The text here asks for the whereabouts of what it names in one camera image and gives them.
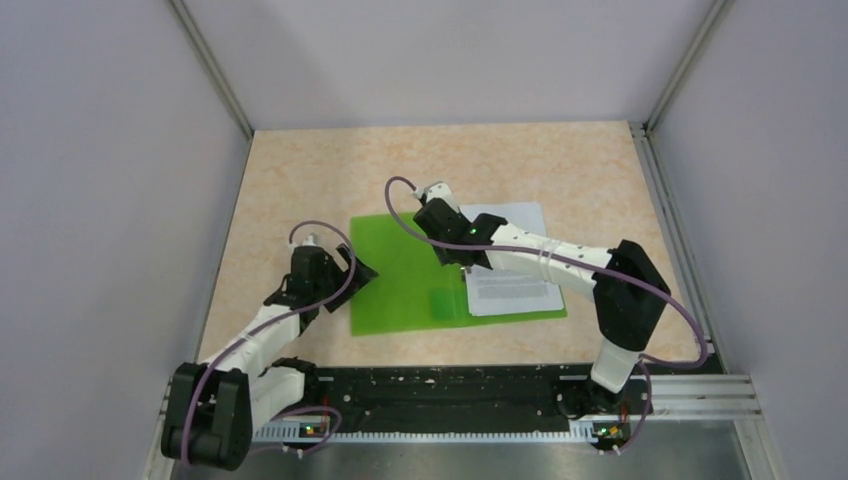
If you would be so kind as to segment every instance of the green plastic folder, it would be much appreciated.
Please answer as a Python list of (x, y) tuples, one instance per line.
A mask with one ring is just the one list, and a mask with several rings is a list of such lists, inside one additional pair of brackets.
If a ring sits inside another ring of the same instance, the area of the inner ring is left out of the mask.
[[(401, 214), (421, 232), (412, 217), (412, 213)], [(566, 316), (565, 308), (472, 316), (459, 266), (439, 265), (432, 247), (406, 233), (391, 215), (352, 218), (350, 237), (356, 256), (380, 275), (351, 301), (351, 332), (355, 336)]]

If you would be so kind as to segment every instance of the table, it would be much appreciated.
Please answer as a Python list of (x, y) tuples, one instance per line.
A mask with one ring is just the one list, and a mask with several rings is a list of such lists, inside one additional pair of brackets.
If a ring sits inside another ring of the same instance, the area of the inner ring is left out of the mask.
[[(486, 124), (256, 132), (200, 358), (223, 347), (288, 271), (287, 236), (305, 219), (347, 231), (352, 216), (386, 213), (391, 175), (419, 186), (448, 182), (462, 204), (535, 201), (548, 235), (614, 247), (640, 243), (680, 298), (626, 122)], [(400, 185), (399, 211), (417, 202)], [(325, 247), (339, 240), (316, 229)], [(320, 366), (592, 362), (601, 334), (594, 305), (564, 291), (565, 319), (352, 337), (348, 306), (322, 310), (281, 355)], [(666, 309), (648, 346), (671, 360), (697, 357), (686, 322)]]

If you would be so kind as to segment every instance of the gray floor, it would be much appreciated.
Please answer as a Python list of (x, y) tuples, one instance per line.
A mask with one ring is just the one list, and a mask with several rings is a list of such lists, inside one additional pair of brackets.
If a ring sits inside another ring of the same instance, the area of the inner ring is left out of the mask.
[(587, 455), (582, 445), (332, 445), (298, 461), (268, 452), (236, 472), (204, 468), (176, 480), (226, 479), (748, 479), (730, 422), (653, 423), (625, 455)]

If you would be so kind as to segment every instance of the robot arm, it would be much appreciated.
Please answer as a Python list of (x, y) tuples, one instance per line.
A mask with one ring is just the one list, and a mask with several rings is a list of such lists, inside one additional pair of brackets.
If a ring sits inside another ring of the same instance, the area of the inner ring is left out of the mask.
[(506, 250), (458, 251), (433, 247), (444, 265), (459, 263), (521, 272), (575, 291), (595, 303), (604, 341), (592, 366), (591, 382), (618, 395), (665, 308), (665, 302), (641, 289), (590, 270), (553, 260), (550, 253), (639, 278), (668, 293), (668, 286), (636, 243), (617, 248), (587, 247), (529, 233), (502, 217), (481, 214), (468, 220), (450, 187), (438, 182), (415, 192), (421, 209), (415, 223), (433, 240), (460, 245), (527, 247), (539, 254)]
[[(163, 455), (180, 458), (183, 425), (200, 377), (213, 359), (240, 340), (243, 343), (217, 364), (203, 387), (189, 439), (189, 457), (193, 463), (234, 470), (247, 455), (255, 430), (303, 398), (307, 384), (317, 380), (309, 378), (315, 366), (296, 358), (273, 363), (271, 359), (306, 330), (317, 317), (317, 309), (288, 316), (256, 335), (249, 332), (273, 318), (328, 298), (341, 288), (350, 272), (351, 252), (344, 244), (337, 251), (348, 263), (347, 271), (342, 271), (310, 235), (293, 249), (291, 273), (265, 299), (256, 317), (205, 362), (184, 363), (177, 368), (171, 379), (162, 431)], [(376, 276), (377, 272), (356, 259), (353, 280), (325, 307), (330, 312), (336, 310)]]

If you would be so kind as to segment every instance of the white paper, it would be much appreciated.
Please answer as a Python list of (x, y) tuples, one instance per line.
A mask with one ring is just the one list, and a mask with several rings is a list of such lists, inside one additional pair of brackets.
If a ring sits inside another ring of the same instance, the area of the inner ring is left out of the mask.
[[(547, 236), (542, 206), (535, 202), (500, 205), (463, 205), (462, 213), (473, 221), (480, 213), (506, 218), (531, 233)], [(475, 317), (510, 313), (562, 310), (562, 291), (557, 285), (521, 273), (472, 267), (465, 277), (468, 309)]]

